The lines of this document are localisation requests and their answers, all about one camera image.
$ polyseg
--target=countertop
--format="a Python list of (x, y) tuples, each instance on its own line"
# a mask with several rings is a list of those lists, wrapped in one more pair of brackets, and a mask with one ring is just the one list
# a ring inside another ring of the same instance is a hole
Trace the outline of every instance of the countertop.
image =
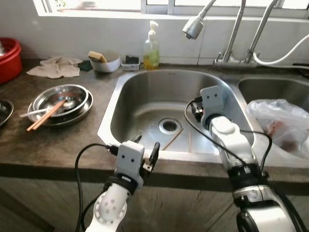
[[(119, 76), (113, 73), (81, 72), (79, 77), (48, 79), (26, 74), (38, 65), (38, 60), (24, 60), (23, 72), (11, 82), (0, 85), (0, 98), (14, 104), (14, 112), (0, 128), (0, 176), (75, 181), (74, 163), (78, 152), (90, 143), (102, 143), (97, 131)], [(240, 71), (214, 70), (211, 66), (169, 66), (162, 68), (188, 69), (220, 77)], [(271, 69), (256, 69), (246, 73), (269, 73)], [(31, 125), (20, 118), (29, 104), (42, 91), (62, 84), (78, 84), (87, 88), (94, 98), (90, 113), (82, 121), (62, 128), (40, 127), (26, 132)], [(94, 147), (80, 160), (82, 181), (104, 182), (115, 168), (116, 157), (103, 147)], [(300, 168), (268, 167), (270, 181), (285, 193), (309, 195), (309, 171)], [(145, 182), (149, 186), (230, 191), (228, 176), (222, 164), (159, 160), (154, 172)]]

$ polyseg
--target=black cable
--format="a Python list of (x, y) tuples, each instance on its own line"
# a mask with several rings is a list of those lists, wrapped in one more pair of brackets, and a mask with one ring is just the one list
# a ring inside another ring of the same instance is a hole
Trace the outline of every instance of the black cable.
[(75, 171), (75, 175), (76, 175), (76, 181), (77, 181), (77, 187), (78, 187), (78, 197), (79, 197), (79, 213), (78, 213), (78, 220), (76, 223), (76, 228), (75, 228), (75, 232), (79, 232), (79, 228), (81, 226), (81, 216), (83, 214), (83, 189), (82, 189), (82, 184), (81, 184), (81, 179), (79, 177), (79, 171), (78, 171), (78, 162), (80, 157), (82, 156), (82, 154), (90, 147), (92, 146), (103, 146), (105, 148), (109, 148), (107, 145), (104, 144), (89, 144), (87, 146), (85, 146), (77, 155), (76, 160), (75, 160), (75, 167), (74, 167), (74, 171)]
[(245, 133), (257, 133), (257, 134), (261, 134), (261, 135), (264, 135), (268, 138), (268, 147), (263, 155), (263, 158), (262, 158), (262, 161), (261, 161), (261, 165), (260, 165), (260, 169), (261, 171), (264, 169), (264, 165), (265, 165), (265, 160), (266, 160), (266, 157), (267, 155), (269, 154), (269, 151), (271, 149), (271, 146), (272, 146), (272, 138), (266, 134), (266, 133), (263, 133), (263, 132), (259, 132), (259, 131), (251, 131), (251, 130), (240, 130), (241, 132), (245, 132)]
[(286, 207), (288, 214), (292, 220), (292, 223), (295, 226), (296, 232), (307, 232), (307, 228), (301, 219), (300, 215), (296, 211), (295, 207), (291, 203), (291, 201), (277, 188), (274, 188), (276, 194), (279, 196), (279, 198), (282, 200), (284, 206)]
[(194, 125), (189, 117), (188, 117), (188, 114), (187, 114), (187, 110), (188, 110), (188, 107), (189, 105), (193, 102), (194, 100), (190, 101), (185, 109), (184, 109), (184, 117), (185, 119), (187, 120), (187, 122), (197, 131), (199, 132), (200, 134), (204, 135), (207, 139), (209, 139), (210, 141), (212, 141), (212, 143), (214, 143), (215, 145), (217, 145), (218, 147), (220, 147), (221, 149), (223, 149), (224, 151), (230, 153), (233, 157), (235, 157), (236, 159), (238, 159), (244, 166), (248, 166), (248, 164), (243, 160), (241, 159), (239, 156), (237, 156), (235, 153), (231, 152), (230, 150), (228, 150), (227, 148), (225, 148), (224, 146), (220, 145), (219, 143), (217, 143), (216, 141), (214, 141), (212, 138), (210, 138), (208, 135), (206, 135), (205, 133), (203, 133), (196, 125)]
[(81, 217), (81, 226), (82, 226), (82, 230), (83, 232), (86, 231), (86, 227), (85, 227), (85, 216), (89, 210), (89, 208), (96, 202), (97, 198), (102, 194), (104, 193), (104, 191), (102, 191), (98, 196), (96, 196), (87, 206), (86, 208), (84, 209), (83, 213), (82, 213), (82, 217)]

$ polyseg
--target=yellow sponge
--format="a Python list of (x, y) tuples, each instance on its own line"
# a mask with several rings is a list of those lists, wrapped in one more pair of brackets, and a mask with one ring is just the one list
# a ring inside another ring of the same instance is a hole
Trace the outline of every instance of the yellow sponge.
[(107, 60), (105, 59), (105, 57), (101, 53), (98, 53), (98, 52), (90, 51), (88, 53), (88, 57), (95, 59), (101, 63), (107, 63)]

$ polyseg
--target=window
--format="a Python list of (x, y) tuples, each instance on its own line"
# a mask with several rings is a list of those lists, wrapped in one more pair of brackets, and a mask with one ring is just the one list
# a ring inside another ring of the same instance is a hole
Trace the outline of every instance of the window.
[[(161, 15), (197, 15), (210, 0), (33, 0), (47, 13), (117, 11)], [(262, 16), (272, 0), (246, 0), (244, 16)], [(241, 0), (217, 0), (208, 15), (236, 16)], [(279, 0), (272, 17), (309, 18), (309, 0)]]

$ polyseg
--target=robotic hand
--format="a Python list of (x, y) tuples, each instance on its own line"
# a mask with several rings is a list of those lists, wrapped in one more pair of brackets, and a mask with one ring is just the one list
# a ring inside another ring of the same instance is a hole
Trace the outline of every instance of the robotic hand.
[(94, 205), (93, 218), (86, 232), (115, 232), (126, 214), (126, 202), (143, 186), (158, 159), (160, 144), (155, 143), (149, 163), (143, 159), (144, 147), (132, 141), (118, 148), (116, 170), (104, 185)]
[(219, 148), (219, 153), (233, 188), (234, 204), (240, 208), (239, 232), (302, 231), (296, 220), (300, 219), (298, 213), (291, 213), (294, 207), (268, 185), (268, 174), (260, 169), (247, 138), (240, 133), (238, 125), (224, 116), (220, 88), (204, 88), (200, 94), (200, 98), (191, 102), (191, 109), (203, 128), (210, 131), (212, 139), (227, 148)]

